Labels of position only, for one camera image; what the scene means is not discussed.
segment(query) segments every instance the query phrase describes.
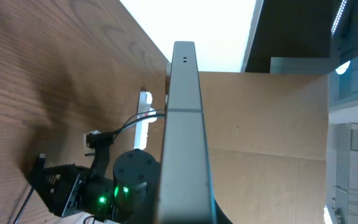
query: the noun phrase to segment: gray metal bar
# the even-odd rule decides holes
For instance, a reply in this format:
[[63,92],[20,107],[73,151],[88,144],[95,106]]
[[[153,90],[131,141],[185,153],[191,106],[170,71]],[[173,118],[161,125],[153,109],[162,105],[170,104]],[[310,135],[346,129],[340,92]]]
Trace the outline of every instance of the gray metal bar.
[[175,42],[158,192],[157,223],[216,223],[193,42]]

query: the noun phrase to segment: wood grain surface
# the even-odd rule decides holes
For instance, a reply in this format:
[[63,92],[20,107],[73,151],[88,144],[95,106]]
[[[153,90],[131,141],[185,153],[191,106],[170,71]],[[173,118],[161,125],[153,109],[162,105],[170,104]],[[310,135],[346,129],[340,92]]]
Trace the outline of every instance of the wood grain surface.
[[[38,152],[48,166],[90,166],[83,133],[120,127],[141,90],[163,108],[166,62],[118,0],[0,0],[0,223],[19,211]],[[159,158],[163,121],[150,128],[147,150]],[[133,135],[117,138],[112,161],[131,150]],[[61,220],[33,194],[20,223],[83,217]]]

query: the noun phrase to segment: green light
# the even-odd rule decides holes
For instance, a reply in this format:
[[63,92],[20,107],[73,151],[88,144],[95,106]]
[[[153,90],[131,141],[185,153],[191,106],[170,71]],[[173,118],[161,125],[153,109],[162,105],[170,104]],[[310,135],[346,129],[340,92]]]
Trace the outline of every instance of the green light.
[[106,203],[106,198],[105,197],[100,197],[99,202],[100,203]]
[[117,197],[118,194],[118,186],[116,186],[116,189],[114,190],[114,197]]

